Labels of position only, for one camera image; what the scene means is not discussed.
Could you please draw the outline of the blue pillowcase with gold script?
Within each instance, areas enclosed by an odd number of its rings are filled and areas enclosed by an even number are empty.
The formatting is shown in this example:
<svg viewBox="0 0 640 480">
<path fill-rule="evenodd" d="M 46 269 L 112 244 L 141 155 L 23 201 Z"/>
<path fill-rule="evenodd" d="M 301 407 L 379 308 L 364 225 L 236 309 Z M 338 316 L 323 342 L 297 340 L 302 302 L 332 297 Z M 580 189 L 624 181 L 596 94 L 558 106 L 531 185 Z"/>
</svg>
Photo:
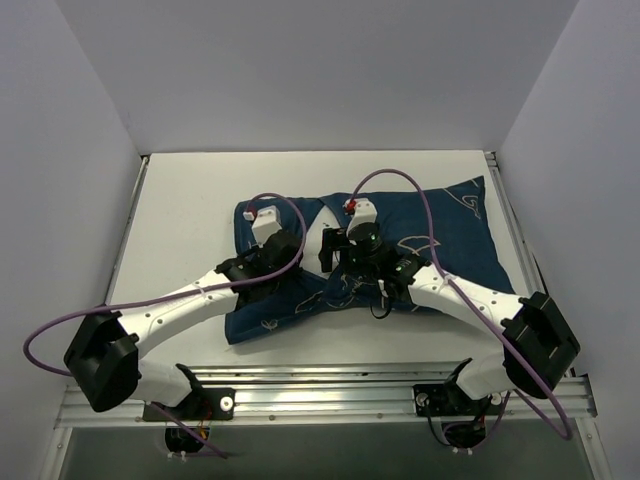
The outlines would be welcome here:
<svg viewBox="0 0 640 480">
<path fill-rule="evenodd" d="M 485 180 L 478 176 L 448 187 L 418 194 L 370 192 L 366 196 L 377 209 L 384 241 L 401 253 L 429 259 L 436 256 L 444 270 L 500 292 L 514 291 L 499 262 L 485 207 Z M 299 235 L 327 206 L 340 227 L 349 224 L 344 211 L 348 194 L 338 192 L 319 198 L 294 198 L 289 203 L 272 200 L 280 212 L 282 227 Z M 312 316 L 372 304 L 383 306 L 378 288 L 335 267 L 328 279 L 305 270 L 267 299 L 226 315 L 224 334 L 237 345 L 274 331 L 301 324 Z"/>
</svg>

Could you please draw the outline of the white pillow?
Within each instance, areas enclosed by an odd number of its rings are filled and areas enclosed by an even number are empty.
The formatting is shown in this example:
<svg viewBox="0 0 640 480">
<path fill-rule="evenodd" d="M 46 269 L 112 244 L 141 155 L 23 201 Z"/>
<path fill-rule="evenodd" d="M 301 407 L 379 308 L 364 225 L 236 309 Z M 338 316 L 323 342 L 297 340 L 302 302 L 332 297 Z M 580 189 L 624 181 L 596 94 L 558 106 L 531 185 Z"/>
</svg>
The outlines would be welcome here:
<svg viewBox="0 0 640 480">
<path fill-rule="evenodd" d="M 303 270 L 323 279 L 329 278 L 331 272 L 324 273 L 322 271 L 319 259 L 320 250 L 322 248 L 323 232 L 325 229 L 334 229 L 339 227 L 339 222 L 337 221 L 334 213 L 327 206 L 323 206 L 307 230 L 306 243 L 303 249 L 302 260 L 300 262 L 300 266 Z"/>
</svg>

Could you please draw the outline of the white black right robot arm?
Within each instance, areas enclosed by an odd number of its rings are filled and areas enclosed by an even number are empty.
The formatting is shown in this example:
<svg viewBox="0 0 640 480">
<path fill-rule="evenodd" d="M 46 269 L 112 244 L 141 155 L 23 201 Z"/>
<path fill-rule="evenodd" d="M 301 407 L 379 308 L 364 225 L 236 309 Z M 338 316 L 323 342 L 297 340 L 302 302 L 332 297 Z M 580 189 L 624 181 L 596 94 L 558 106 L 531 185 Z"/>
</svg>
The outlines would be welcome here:
<svg viewBox="0 0 640 480">
<path fill-rule="evenodd" d="M 514 389 L 546 399 L 580 351 L 548 295 L 521 297 L 439 271 L 432 261 L 384 242 L 375 223 L 324 229 L 319 261 L 322 271 L 338 264 L 374 284 L 393 306 L 433 309 L 496 336 L 501 352 L 463 361 L 445 381 L 444 400 L 455 412 Z"/>
</svg>

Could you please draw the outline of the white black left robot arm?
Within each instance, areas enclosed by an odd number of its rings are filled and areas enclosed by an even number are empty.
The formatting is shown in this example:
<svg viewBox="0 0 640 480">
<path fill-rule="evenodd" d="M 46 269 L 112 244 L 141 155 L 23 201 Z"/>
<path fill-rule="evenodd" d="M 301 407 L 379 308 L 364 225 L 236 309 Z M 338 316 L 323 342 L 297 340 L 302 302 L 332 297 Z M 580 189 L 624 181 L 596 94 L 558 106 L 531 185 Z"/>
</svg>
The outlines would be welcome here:
<svg viewBox="0 0 640 480">
<path fill-rule="evenodd" d="M 201 322 L 272 295 L 298 271 L 301 245 L 298 236 L 279 230 L 172 293 L 167 301 L 86 315 L 64 363 L 91 408 L 102 413 L 126 400 L 141 400 L 190 419 L 211 406 L 213 399 L 188 367 L 158 364 L 146 355 Z"/>
</svg>

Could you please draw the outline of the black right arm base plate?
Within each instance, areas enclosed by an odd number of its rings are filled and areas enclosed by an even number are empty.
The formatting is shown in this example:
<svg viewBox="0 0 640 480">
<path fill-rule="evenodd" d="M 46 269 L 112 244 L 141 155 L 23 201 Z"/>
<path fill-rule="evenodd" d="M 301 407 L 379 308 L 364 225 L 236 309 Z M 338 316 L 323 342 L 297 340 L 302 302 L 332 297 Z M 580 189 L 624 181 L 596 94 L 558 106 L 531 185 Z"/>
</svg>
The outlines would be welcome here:
<svg viewBox="0 0 640 480">
<path fill-rule="evenodd" d="M 471 400 L 460 390 L 444 384 L 415 384 L 412 387 L 414 407 L 419 417 L 480 417 L 497 415 L 502 398 L 484 397 Z"/>
</svg>

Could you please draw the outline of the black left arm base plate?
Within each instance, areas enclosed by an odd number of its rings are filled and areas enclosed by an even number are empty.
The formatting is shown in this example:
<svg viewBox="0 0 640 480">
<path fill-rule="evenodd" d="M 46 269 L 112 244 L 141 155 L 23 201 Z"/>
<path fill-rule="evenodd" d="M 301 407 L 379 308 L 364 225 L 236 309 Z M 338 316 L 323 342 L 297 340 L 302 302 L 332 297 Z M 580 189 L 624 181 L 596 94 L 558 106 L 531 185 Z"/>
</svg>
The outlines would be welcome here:
<svg viewBox="0 0 640 480">
<path fill-rule="evenodd" d="M 205 388 L 189 394 L 178 406 L 160 406 L 163 412 L 183 422 L 229 421 L 234 417 L 236 390 L 228 387 Z"/>
</svg>

